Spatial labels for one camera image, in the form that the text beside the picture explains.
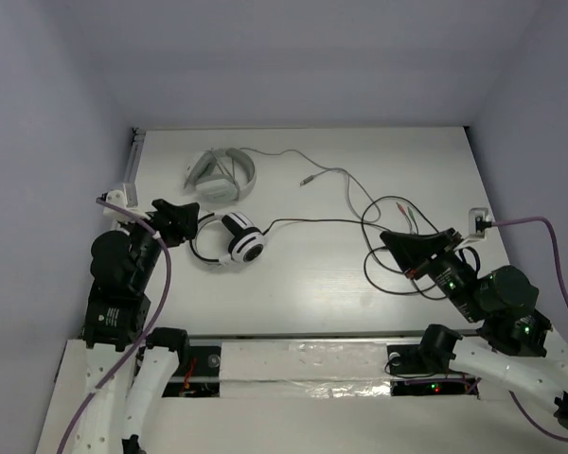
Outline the black white headphones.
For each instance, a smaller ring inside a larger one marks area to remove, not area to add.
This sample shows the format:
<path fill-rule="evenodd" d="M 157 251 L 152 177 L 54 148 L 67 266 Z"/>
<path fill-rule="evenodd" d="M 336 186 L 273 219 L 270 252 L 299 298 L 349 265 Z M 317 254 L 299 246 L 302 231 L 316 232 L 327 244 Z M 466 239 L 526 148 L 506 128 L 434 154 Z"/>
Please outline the black white headphones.
<path fill-rule="evenodd" d="M 208 258 L 199 254 L 197 240 L 207 225 L 218 222 L 230 234 L 226 254 L 219 258 Z M 267 239 L 259 228 L 242 212 L 230 211 L 225 214 L 209 213 L 198 219 L 197 235 L 189 242 L 192 254 L 209 265 L 229 264 L 249 265 L 257 260 L 265 250 Z"/>

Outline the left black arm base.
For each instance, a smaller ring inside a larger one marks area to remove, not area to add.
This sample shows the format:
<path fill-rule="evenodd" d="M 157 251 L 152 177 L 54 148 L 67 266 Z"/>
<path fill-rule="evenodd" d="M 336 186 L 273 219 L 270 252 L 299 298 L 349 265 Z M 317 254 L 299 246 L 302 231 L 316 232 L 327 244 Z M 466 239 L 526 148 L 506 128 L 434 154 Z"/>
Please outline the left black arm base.
<path fill-rule="evenodd" d="M 219 397 L 221 350 L 218 345 L 191 346 L 189 360 L 174 373 L 162 396 Z"/>

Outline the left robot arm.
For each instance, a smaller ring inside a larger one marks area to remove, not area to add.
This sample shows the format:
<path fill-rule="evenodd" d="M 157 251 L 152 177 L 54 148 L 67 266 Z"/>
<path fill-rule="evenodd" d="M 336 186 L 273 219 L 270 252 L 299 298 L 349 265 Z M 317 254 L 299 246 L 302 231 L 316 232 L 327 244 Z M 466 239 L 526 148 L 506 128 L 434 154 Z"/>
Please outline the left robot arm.
<path fill-rule="evenodd" d="M 93 283 L 81 333 L 86 395 L 60 453 L 143 452 L 170 379 L 191 362 L 187 332 L 155 323 L 172 280 L 169 251 L 196 237 L 200 206 L 159 199 L 145 213 L 117 195 L 96 200 L 120 226 L 91 247 Z"/>

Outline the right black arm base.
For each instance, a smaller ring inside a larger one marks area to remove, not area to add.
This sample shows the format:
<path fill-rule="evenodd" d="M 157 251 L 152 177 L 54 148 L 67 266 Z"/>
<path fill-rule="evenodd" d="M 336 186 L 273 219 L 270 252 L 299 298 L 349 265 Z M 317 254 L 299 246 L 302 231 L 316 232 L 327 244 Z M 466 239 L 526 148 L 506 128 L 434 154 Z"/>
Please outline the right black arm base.
<path fill-rule="evenodd" d="M 384 372 L 391 378 L 393 396 L 479 396 L 479 378 L 428 366 L 419 356 L 417 344 L 388 346 Z"/>

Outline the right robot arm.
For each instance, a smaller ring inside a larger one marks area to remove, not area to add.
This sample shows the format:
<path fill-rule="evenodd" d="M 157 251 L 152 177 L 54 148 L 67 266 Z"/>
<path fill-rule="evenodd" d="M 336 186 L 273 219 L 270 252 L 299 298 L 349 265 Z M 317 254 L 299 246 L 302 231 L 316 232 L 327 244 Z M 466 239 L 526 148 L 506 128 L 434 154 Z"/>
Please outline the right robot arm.
<path fill-rule="evenodd" d="M 537 308 L 539 290 L 511 265 L 480 276 L 454 229 L 432 235 L 383 232 L 381 240 L 411 281 L 429 277 L 454 308 L 478 323 L 480 347 L 432 323 L 420 342 L 393 348 L 387 366 L 403 375 L 467 373 L 530 396 L 568 430 L 568 344 Z"/>

